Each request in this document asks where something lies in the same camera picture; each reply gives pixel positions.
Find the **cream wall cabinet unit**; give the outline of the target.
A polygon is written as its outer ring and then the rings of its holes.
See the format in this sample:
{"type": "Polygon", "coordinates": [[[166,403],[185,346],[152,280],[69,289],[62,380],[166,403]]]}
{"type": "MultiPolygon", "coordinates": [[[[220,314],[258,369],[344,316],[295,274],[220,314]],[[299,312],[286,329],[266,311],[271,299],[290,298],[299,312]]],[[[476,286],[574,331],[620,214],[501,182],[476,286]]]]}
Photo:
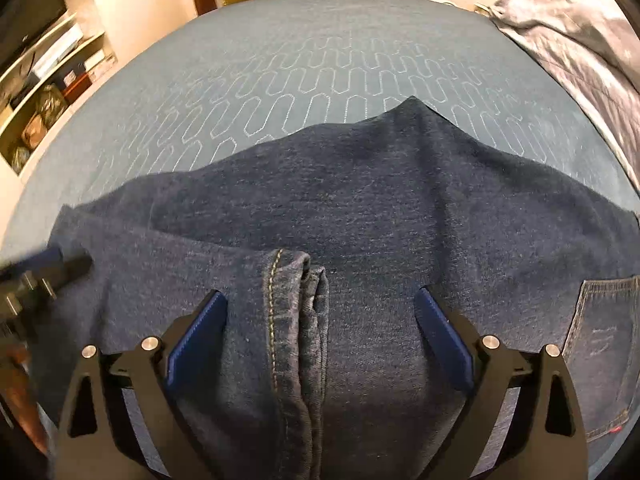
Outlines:
{"type": "Polygon", "coordinates": [[[1,225],[38,162],[99,88],[198,16],[195,0],[63,0],[65,12],[1,74],[1,225]]]}

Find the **dark blue denim jeans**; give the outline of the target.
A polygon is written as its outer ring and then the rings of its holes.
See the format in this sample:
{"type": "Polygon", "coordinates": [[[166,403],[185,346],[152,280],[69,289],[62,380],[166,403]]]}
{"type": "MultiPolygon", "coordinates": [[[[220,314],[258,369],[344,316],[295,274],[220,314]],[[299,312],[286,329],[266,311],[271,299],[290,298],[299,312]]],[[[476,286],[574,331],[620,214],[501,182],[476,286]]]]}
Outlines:
{"type": "Polygon", "coordinates": [[[639,411],[639,220],[477,142],[417,99],[64,208],[62,291],[32,379],[62,413],[85,344],[132,348],[227,298],[177,403],[226,479],[413,479],[463,403],[424,344],[424,285],[512,348],[558,344],[592,466],[639,411]]]}

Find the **blue quilted bed cover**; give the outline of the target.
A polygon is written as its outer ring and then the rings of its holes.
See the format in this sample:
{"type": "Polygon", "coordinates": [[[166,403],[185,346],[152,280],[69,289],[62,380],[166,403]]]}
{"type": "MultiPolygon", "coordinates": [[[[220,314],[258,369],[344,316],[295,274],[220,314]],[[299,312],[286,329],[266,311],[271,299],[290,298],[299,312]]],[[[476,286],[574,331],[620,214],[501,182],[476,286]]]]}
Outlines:
{"type": "Polygon", "coordinates": [[[579,106],[488,18],[428,0],[252,0],[190,21],[85,95],[48,135],[1,255],[43,245],[63,206],[130,179],[360,122],[408,96],[477,140],[639,206],[579,106]]]}

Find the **white books on shelf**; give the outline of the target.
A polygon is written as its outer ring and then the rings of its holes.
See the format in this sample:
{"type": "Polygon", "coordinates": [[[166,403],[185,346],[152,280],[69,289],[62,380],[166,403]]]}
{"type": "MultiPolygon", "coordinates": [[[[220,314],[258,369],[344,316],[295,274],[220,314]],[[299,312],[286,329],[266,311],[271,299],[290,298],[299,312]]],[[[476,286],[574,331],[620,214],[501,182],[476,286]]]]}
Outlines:
{"type": "Polygon", "coordinates": [[[66,32],[44,52],[44,55],[35,62],[32,73],[38,79],[43,79],[66,55],[76,49],[78,44],[81,43],[82,38],[84,38],[84,34],[80,26],[73,24],[73,26],[69,30],[66,30],[66,32]]]}

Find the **black flat television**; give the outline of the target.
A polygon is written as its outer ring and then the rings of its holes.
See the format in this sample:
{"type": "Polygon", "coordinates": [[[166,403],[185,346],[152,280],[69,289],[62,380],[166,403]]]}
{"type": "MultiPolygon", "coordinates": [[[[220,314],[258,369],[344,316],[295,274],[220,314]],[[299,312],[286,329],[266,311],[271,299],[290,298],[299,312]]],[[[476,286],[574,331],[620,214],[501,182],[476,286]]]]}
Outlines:
{"type": "Polygon", "coordinates": [[[65,12],[64,0],[1,0],[1,70],[65,12]]]}

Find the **grey star pattern duvet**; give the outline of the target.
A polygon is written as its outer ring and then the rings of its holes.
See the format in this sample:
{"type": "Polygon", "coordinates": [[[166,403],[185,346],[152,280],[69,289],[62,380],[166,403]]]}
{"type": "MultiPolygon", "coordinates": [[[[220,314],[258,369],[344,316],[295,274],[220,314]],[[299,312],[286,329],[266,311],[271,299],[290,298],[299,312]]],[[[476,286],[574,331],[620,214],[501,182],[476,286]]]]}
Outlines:
{"type": "Polygon", "coordinates": [[[639,38],[615,0],[497,0],[490,17],[579,105],[639,185],[639,38]]]}

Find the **brown bag on shelf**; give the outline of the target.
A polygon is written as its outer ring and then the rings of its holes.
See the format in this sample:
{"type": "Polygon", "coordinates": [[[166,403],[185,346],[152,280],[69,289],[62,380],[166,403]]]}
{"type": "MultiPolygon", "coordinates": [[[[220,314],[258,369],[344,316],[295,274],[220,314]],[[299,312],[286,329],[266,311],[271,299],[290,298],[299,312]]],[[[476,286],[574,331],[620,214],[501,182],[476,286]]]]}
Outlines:
{"type": "Polygon", "coordinates": [[[52,128],[58,118],[66,111],[66,108],[66,99],[64,99],[62,92],[58,90],[55,84],[46,84],[40,89],[36,101],[36,110],[47,129],[52,128]]]}

